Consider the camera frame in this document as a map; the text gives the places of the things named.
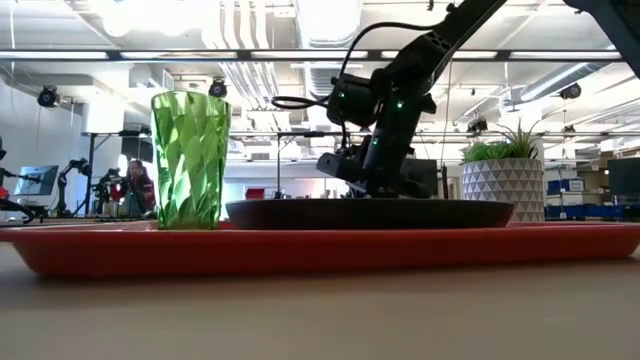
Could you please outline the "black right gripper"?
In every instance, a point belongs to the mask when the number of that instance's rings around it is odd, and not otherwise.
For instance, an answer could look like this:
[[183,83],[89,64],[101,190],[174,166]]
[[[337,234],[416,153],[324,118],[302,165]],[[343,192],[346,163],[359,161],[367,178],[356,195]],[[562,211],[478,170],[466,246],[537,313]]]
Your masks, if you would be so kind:
[[398,198],[400,193],[410,198],[431,197],[431,190],[422,183],[403,180],[400,186],[399,175],[412,138],[410,127],[376,124],[362,165],[366,175],[355,182],[364,197]]

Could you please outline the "black round plate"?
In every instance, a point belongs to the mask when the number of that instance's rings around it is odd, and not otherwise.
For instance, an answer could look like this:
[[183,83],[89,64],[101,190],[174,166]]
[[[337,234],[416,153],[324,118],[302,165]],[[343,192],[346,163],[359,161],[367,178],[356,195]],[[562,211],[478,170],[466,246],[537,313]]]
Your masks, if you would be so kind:
[[449,199],[263,199],[229,202],[226,210],[243,230],[466,229],[504,227],[514,206]]

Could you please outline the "red plastic tray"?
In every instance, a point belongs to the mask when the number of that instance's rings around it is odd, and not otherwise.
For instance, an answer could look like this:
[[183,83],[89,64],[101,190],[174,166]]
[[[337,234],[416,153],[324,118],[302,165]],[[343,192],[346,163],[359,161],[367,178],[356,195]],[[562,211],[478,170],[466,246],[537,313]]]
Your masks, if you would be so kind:
[[149,222],[0,229],[46,277],[294,274],[619,259],[639,223],[436,230],[157,230]]

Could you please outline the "green faceted plastic cup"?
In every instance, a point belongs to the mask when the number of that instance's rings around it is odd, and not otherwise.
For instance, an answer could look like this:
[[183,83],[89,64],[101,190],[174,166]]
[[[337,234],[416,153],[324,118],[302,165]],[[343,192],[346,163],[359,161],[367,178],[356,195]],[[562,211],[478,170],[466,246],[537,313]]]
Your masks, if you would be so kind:
[[167,91],[152,98],[151,109],[158,227],[217,228],[231,105],[204,93]]

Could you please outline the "black computer monitor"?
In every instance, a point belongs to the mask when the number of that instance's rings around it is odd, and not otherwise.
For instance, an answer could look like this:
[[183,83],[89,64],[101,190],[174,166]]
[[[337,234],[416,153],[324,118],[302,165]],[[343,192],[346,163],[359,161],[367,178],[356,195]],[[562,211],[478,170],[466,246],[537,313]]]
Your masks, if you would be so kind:
[[406,180],[422,183],[431,190],[431,197],[438,195],[437,162],[429,159],[406,158],[402,167]]
[[640,195],[640,157],[611,159],[608,170],[613,195]]

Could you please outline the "succulent in white patterned pot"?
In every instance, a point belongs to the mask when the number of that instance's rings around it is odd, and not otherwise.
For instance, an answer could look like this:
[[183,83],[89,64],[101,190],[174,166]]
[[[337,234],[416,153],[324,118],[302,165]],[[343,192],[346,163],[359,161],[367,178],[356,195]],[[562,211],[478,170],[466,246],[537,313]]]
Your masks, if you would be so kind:
[[510,203],[512,222],[545,220],[544,163],[537,137],[504,126],[499,142],[476,142],[463,152],[463,198]]

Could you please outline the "blue storage bin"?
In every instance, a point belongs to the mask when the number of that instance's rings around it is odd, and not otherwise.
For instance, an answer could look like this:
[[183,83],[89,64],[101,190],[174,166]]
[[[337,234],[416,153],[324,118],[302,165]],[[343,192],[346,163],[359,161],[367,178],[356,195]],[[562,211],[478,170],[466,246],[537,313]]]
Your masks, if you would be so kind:
[[584,191],[585,182],[582,178],[550,180],[547,182],[548,195],[557,195],[563,192],[582,193]]

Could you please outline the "row of blue storage bins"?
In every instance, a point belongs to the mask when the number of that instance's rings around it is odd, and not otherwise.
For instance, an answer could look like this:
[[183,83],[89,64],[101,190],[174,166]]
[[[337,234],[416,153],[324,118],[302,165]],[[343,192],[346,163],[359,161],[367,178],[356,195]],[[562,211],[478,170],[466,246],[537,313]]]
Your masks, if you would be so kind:
[[545,207],[545,216],[547,218],[560,218],[564,213],[566,218],[622,218],[624,215],[624,207],[619,205],[548,205]]

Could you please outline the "person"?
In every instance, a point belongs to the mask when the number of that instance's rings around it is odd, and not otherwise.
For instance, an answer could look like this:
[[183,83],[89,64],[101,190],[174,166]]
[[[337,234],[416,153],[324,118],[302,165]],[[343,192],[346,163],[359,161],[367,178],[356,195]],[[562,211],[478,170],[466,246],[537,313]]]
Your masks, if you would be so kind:
[[137,208],[137,213],[143,217],[151,216],[156,209],[154,182],[141,160],[134,159],[129,162],[126,180],[127,192]]

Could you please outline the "computer monitor with lit screen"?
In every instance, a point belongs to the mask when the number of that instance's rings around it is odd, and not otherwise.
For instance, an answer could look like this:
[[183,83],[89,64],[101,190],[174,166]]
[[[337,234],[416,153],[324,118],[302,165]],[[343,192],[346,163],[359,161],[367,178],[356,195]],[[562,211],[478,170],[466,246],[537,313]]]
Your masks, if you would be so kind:
[[23,166],[17,176],[14,194],[49,196],[55,186],[57,174],[57,165]]

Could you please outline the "black metal stand frame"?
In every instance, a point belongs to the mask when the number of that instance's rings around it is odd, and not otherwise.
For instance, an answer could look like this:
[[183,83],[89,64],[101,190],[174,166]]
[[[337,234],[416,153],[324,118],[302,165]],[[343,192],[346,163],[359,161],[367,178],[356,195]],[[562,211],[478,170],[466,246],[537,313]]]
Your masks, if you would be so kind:
[[309,130],[309,131],[278,131],[276,133],[276,192],[275,199],[282,199],[282,185],[281,185],[281,152],[282,150],[295,138],[303,137],[303,138],[321,138],[321,137],[329,137],[329,136],[338,136],[343,135],[343,132],[337,131],[318,131],[318,130]]
[[80,205],[80,208],[84,211],[84,215],[86,217],[90,216],[91,213],[91,196],[92,196],[92,175],[93,175],[93,165],[94,165],[94,153],[97,149],[99,149],[107,140],[112,137],[124,137],[124,138],[150,138],[151,131],[148,129],[142,130],[121,130],[119,132],[82,132],[82,136],[87,136],[89,138],[89,150],[88,150],[88,171],[89,174],[86,176],[86,190],[83,202]]

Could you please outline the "black overhead frame beam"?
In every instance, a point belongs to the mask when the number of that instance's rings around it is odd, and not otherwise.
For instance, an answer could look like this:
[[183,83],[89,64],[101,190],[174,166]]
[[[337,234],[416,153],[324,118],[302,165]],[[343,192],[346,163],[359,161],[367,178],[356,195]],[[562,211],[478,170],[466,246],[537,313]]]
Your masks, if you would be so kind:
[[[334,49],[255,49],[255,50],[79,50],[79,49],[0,49],[0,61],[7,62],[338,62],[347,55]],[[615,50],[461,50],[455,62],[611,62],[623,60]]]

